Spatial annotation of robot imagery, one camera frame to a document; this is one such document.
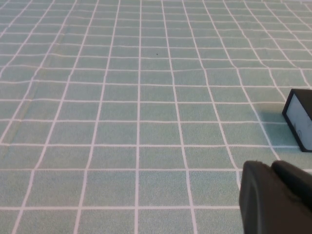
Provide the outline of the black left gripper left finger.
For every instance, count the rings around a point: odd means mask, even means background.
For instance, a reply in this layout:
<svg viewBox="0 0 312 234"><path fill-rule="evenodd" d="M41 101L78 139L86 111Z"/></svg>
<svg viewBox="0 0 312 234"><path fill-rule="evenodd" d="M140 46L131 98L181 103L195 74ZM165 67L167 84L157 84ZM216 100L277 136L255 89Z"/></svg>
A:
<svg viewBox="0 0 312 234"><path fill-rule="evenodd" d="M246 234L310 234L312 211L289 190L271 166L260 161L243 165L239 193Z"/></svg>

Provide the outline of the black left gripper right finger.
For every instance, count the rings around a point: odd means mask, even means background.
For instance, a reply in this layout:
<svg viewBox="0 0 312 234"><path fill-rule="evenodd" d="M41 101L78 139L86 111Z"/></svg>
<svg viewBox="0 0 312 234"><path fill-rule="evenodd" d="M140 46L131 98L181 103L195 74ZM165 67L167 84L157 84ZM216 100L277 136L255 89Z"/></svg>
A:
<svg viewBox="0 0 312 234"><path fill-rule="evenodd" d="M299 197L305 207L311 211L312 175L282 160L273 162L271 168L286 187Z"/></svg>

